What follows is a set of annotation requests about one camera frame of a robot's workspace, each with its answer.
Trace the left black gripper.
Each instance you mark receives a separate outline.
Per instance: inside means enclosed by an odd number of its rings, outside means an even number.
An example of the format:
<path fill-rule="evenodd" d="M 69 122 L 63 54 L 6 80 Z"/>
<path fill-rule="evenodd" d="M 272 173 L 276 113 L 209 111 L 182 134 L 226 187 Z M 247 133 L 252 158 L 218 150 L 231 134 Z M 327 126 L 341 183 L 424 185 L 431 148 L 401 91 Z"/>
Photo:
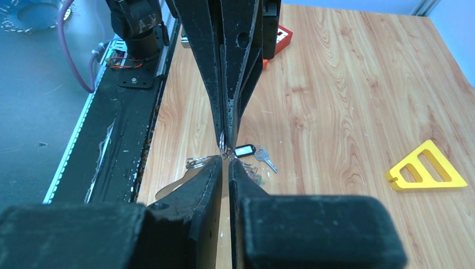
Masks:
<path fill-rule="evenodd" d="M 275 56 L 281 0 L 175 0 L 166 3 L 172 16 L 181 21 L 188 37 L 209 98 L 217 146 L 222 147 L 224 131 L 225 145 L 234 148 L 246 71 L 253 69 L 257 58 L 272 59 Z M 218 27 L 221 22 L 223 46 L 220 62 Z"/>

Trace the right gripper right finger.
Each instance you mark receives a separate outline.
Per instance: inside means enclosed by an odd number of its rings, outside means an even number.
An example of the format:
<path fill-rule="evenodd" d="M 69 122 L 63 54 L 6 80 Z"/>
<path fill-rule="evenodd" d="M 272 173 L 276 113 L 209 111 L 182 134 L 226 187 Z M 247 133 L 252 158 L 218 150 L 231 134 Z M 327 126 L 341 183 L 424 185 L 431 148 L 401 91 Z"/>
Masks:
<path fill-rule="evenodd" d="M 272 195 L 229 163 L 233 268 L 404 268 L 392 218 L 369 196 Z"/>

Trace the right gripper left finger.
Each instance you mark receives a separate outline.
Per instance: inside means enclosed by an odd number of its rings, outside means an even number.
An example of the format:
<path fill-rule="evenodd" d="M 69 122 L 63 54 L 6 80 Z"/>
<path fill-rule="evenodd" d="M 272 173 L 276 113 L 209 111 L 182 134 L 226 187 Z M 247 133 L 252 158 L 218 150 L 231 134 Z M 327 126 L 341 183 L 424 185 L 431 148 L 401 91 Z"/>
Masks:
<path fill-rule="evenodd" d="M 23 205 L 1 214 L 2 268 L 214 268 L 222 159 L 166 197 Z"/>

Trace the grey metal carabiner plate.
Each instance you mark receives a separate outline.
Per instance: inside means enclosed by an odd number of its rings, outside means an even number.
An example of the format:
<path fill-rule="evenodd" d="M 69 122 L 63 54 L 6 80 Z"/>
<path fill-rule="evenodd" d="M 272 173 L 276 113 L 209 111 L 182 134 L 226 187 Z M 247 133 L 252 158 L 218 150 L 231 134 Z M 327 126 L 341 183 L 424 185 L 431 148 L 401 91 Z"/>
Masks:
<path fill-rule="evenodd" d="M 192 179 L 195 175 L 198 174 L 198 169 L 189 169 L 185 172 L 182 178 L 164 186 L 161 188 L 156 194 L 155 194 L 155 200 L 160 200 L 167 195 L 169 195 L 171 192 L 179 188 L 181 185 Z"/>

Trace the metal keyring with keys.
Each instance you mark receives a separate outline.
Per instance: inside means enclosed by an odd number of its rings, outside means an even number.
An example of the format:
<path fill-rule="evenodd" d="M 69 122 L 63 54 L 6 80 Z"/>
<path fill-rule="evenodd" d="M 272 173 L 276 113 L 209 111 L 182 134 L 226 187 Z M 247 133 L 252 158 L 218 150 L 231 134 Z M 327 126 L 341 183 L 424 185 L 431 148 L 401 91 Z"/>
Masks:
<path fill-rule="evenodd" d="M 239 159 L 241 164 L 243 165 L 244 169 L 246 170 L 247 175 L 252 179 L 254 183 L 256 183 L 258 186 L 262 186 L 264 183 L 264 180 L 262 179 L 262 176 L 258 174 L 258 168 L 253 166 L 252 164 L 245 163 L 241 158 L 237 158 L 235 156 L 234 151 L 231 151 L 229 147 L 225 145 L 225 134 L 222 132 L 220 134 L 220 139 L 218 142 L 218 148 L 220 150 L 220 155 L 224 158 L 227 159 Z M 205 156 L 205 157 L 198 157 L 198 158 L 188 158 L 186 160 L 186 170 L 189 169 L 198 169 L 198 172 L 201 170 L 203 166 L 206 165 L 206 163 L 213 158 L 213 156 Z"/>

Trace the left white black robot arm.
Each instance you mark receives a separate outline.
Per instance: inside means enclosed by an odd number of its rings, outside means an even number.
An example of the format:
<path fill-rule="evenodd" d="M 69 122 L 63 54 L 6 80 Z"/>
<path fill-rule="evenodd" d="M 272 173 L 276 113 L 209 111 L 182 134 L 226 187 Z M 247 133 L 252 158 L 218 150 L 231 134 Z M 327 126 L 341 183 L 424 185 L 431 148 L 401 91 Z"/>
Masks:
<path fill-rule="evenodd" d="M 181 21 L 207 90 L 222 148 L 234 149 L 241 117 L 263 70 L 275 55 L 280 1 L 167 1 Z M 108 1 L 114 32 L 138 59 L 157 51 L 158 1 Z"/>

